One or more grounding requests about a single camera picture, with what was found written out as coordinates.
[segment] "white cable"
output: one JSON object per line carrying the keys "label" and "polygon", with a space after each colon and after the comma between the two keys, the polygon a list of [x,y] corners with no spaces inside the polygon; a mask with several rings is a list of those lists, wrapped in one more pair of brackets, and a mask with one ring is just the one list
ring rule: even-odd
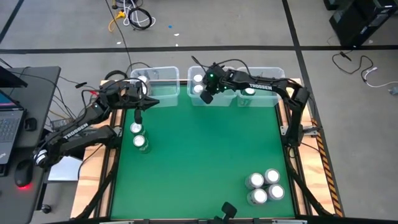
{"label": "white cable", "polygon": [[376,70],[377,70],[377,67],[374,67],[374,68],[372,68],[372,69],[366,71],[365,76],[364,76],[363,78],[365,79],[365,83],[366,83],[368,86],[370,86],[370,87],[372,87],[372,88],[380,88],[380,87],[384,87],[384,86],[387,86],[387,85],[390,85],[390,84],[393,84],[393,83],[398,83],[398,81],[393,81],[393,82],[385,83],[385,84],[378,85],[378,86],[370,85],[370,84],[368,83],[368,80],[366,79],[366,77],[367,77],[370,73],[372,73],[373,71],[376,71]]}
{"label": "white cable", "polygon": [[[133,9],[135,9],[137,6],[134,3],[134,0],[130,0],[130,1],[131,1]],[[129,15],[129,11],[131,10],[131,8],[130,8],[130,6],[126,7],[126,0],[123,0],[123,9],[124,9],[124,13],[126,15],[126,18],[123,20],[123,25],[128,26],[128,25],[130,25],[130,21],[129,21],[128,15]],[[137,23],[139,26],[141,26],[141,22],[148,21],[149,18],[144,19],[143,21],[140,21],[138,19],[137,11],[134,11],[134,12],[132,12],[132,19],[131,20],[133,22]],[[156,18],[152,17],[152,24],[149,27],[152,27],[153,25],[155,25],[155,22],[156,22]]]}

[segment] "computer mouse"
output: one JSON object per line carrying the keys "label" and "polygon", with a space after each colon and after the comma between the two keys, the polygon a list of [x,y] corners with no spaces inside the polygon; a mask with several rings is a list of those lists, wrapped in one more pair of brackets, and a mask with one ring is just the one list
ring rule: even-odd
{"label": "computer mouse", "polygon": [[33,177],[33,161],[25,159],[20,161],[15,169],[14,180],[18,187],[25,187],[32,181]]}

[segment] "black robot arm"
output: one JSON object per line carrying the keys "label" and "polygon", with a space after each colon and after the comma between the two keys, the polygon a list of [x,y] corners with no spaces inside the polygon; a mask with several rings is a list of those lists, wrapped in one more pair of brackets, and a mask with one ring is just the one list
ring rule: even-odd
{"label": "black robot arm", "polygon": [[[205,103],[211,103],[213,95],[225,90],[236,91],[254,88],[276,92],[292,111],[292,122],[284,136],[285,144],[292,147],[301,144],[304,135],[301,119],[305,105],[310,97],[310,92],[302,85],[288,78],[252,77],[242,71],[224,71],[223,67],[216,63],[208,67],[202,82],[205,89],[200,97]],[[293,89],[292,96],[289,96],[287,88]]]}
{"label": "black robot arm", "polygon": [[99,97],[85,109],[83,115],[45,137],[44,143],[34,152],[34,161],[38,166],[46,169],[76,149],[98,143],[110,145],[115,142],[117,134],[108,125],[83,138],[72,138],[90,125],[107,120],[111,110],[135,109],[134,118],[137,123],[141,123],[141,111],[159,103],[159,100],[142,93],[140,81],[135,83],[108,81],[100,87],[98,95]]}

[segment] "red light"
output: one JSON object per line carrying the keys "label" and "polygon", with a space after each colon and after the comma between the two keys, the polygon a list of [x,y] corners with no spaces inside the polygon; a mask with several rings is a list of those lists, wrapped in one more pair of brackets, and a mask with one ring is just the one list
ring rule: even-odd
{"label": "red light", "polygon": [[97,93],[96,91],[90,90],[90,93],[91,93],[92,95],[98,96],[98,93]]}
{"label": "red light", "polygon": [[32,183],[29,183],[26,186],[18,187],[19,190],[29,190],[32,187]]}

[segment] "silver can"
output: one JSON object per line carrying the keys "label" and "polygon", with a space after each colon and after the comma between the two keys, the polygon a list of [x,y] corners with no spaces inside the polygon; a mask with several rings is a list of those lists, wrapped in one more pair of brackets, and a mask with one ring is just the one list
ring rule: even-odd
{"label": "silver can", "polygon": [[132,140],[132,143],[138,148],[141,153],[148,153],[150,152],[149,142],[145,136],[137,135]]}
{"label": "silver can", "polygon": [[266,191],[270,200],[281,200],[285,196],[285,190],[279,184],[271,184]]}
{"label": "silver can", "polygon": [[245,184],[250,190],[258,189],[264,184],[264,177],[259,173],[253,173],[246,178]]}
{"label": "silver can", "polygon": [[265,190],[254,189],[246,198],[251,205],[262,205],[267,202],[268,196]]}
{"label": "silver can", "polygon": [[142,135],[145,136],[146,130],[142,124],[137,124],[133,122],[130,126],[130,131],[134,136]]}
{"label": "silver can", "polygon": [[264,173],[264,183],[265,184],[276,184],[280,179],[280,174],[275,169],[267,169]]}
{"label": "silver can", "polygon": [[145,75],[138,76],[138,79],[146,84],[146,87],[142,84],[142,92],[150,96],[152,94],[152,88],[150,87],[149,79]]}
{"label": "silver can", "polygon": [[194,81],[195,83],[201,83],[202,80],[203,80],[203,76],[200,75],[200,74],[197,74],[197,75],[194,75],[194,76],[193,76],[193,81]]}
{"label": "silver can", "polygon": [[[246,88],[244,90],[241,90],[241,94],[243,96],[254,96],[256,94],[256,90],[253,88]],[[240,106],[249,106],[251,104],[251,101],[252,101],[252,99],[240,98],[239,105]]]}
{"label": "silver can", "polygon": [[202,93],[202,91],[203,91],[202,85],[195,85],[192,90],[193,94],[200,94]]}

